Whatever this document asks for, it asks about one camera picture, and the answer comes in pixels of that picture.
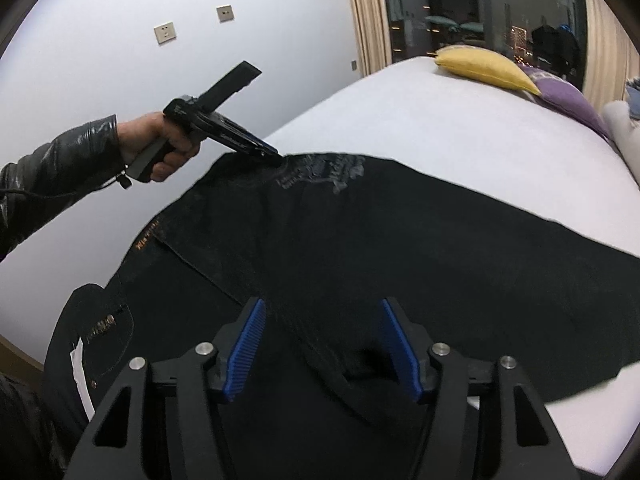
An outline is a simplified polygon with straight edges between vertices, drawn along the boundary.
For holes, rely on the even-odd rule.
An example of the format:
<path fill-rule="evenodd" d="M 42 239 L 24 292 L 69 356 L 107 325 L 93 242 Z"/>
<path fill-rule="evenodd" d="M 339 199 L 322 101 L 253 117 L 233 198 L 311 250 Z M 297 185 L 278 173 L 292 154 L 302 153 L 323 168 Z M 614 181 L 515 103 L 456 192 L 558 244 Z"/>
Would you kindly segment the left forearm black jacket sleeve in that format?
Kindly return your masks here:
<path fill-rule="evenodd" d="M 70 129 L 1 169 L 1 255 L 124 172 L 116 117 Z"/>

